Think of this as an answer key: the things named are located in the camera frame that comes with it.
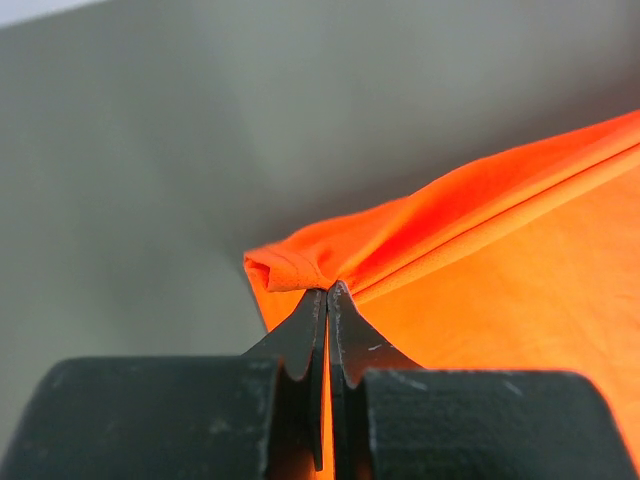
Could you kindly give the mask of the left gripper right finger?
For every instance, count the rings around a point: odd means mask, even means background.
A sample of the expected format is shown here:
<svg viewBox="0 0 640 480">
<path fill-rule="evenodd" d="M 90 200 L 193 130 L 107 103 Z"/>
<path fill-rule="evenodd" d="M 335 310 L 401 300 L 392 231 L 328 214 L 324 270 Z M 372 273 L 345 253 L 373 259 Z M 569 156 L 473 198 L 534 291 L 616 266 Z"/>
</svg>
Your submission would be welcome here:
<svg viewBox="0 0 640 480">
<path fill-rule="evenodd" d="M 635 479 L 595 386 L 568 371 L 426 369 L 328 293 L 339 479 Z"/>
</svg>

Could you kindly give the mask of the orange t shirt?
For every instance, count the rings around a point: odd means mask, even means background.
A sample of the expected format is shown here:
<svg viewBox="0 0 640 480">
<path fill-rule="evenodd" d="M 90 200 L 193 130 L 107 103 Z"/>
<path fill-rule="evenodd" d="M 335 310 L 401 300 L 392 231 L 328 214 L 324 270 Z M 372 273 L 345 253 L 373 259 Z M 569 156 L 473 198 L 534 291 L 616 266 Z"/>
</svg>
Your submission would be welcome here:
<svg viewBox="0 0 640 480">
<path fill-rule="evenodd" d="M 268 329 L 340 281 L 422 366 L 580 373 L 639 455 L 637 112 L 309 225 L 244 268 Z"/>
</svg>

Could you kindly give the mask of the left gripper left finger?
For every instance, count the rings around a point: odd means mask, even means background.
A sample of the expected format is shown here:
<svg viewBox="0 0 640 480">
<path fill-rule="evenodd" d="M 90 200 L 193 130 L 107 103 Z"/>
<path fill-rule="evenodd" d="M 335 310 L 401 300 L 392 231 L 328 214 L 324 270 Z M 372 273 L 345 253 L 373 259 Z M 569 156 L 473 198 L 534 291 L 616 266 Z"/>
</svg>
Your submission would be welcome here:
<svg viewBox="0 0 640 480">
<path fill-rule="evenodd" d="M 326 295 L 237 356 L 61 361 L 27 403 L 5 479 L 311 479 L 323 467 Z"/>
</svg>

